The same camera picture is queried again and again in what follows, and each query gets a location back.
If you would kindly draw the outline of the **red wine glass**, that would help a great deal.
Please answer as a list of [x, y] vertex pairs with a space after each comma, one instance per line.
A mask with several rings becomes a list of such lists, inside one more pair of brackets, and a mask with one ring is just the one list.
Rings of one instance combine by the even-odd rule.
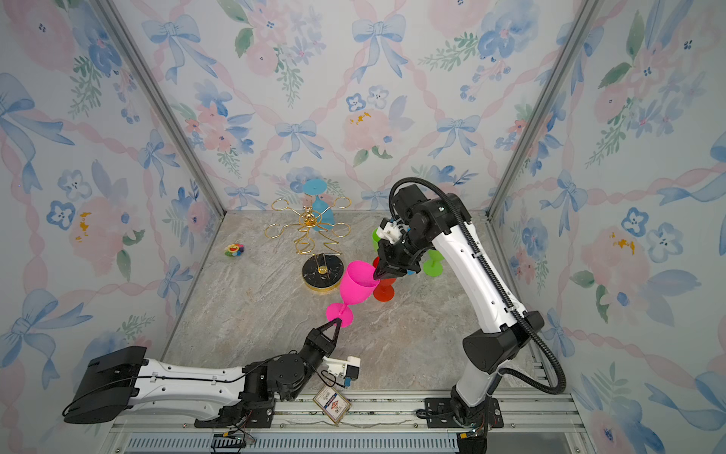
[[381, 279], [378, 281], [378, 285], [374, 289], [372, 296], [378, 302], [389, 302], [395, 297], [395, 289], [393, 285], [396, 282], [396, 278]]

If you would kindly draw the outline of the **teal wine glass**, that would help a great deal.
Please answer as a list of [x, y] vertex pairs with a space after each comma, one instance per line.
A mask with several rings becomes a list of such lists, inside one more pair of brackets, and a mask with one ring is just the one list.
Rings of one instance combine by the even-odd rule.
[[304, 184], [304, 193], [313, 198], [312, 210], [317, 222], [324, 226], [333, 225], [335, 216], [329, 202], [323, 200], [327, 192], [327, 182], [322, 179], [309, 180]]

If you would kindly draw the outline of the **pink wine glass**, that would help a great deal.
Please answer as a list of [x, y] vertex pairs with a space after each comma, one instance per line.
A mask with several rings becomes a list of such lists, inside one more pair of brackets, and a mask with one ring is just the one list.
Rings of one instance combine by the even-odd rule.
[[341, 303], [331, 304], [325, 312], [329, 322], [340, 319], [342, 327], [349, 327], [353, 323], [355, 314], [352, 306], [370, 298], [379, 284], [379, 280], [374, 278], [374, 272], [374, 266], [364, 261], [354, 261], [348, 265], [338, 288]]

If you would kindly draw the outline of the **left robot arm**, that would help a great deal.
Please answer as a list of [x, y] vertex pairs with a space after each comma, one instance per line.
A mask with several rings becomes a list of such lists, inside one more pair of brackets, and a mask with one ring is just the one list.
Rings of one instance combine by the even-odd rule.
[[202, 429], [237, 426], [252, 415], [272, 414], [276, 401], [296, 399], [314, 376], [327, 386], [349, 386], [360, 360], [333, 359], [340, 319], [313, 328], [299, 351], [246, 366], [209, 369], [150, 359], [143, 346], [127, 346], [91, 359], [72, 402], [62, 412], [74, 425], [102, 424], [121, 414], [191, 416]]

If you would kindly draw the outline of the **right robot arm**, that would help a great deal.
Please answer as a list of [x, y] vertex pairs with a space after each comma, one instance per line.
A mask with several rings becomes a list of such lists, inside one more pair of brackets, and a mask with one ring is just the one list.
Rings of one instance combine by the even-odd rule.
[[527, 312], [493, 267], [480, 244], [476, 228], [461, 200], [418, 177], [397, 182], [389, 193], [391, 218], [378, 230], [378, 280], [419, 274], [422, 256], [429, 251], [442, 255], [454, 271], [478, 318], [479, 329], [462, 341], [467, 357], [464, 374], [453, 387], [446, 410], [425, 408], [422, 416], [464, 428], [487, 431], [493, 394], [504, 376], [513, 376], [543, 393], [559, 393], [508, 367], [529, 342], [538, 344], [544, 320]]

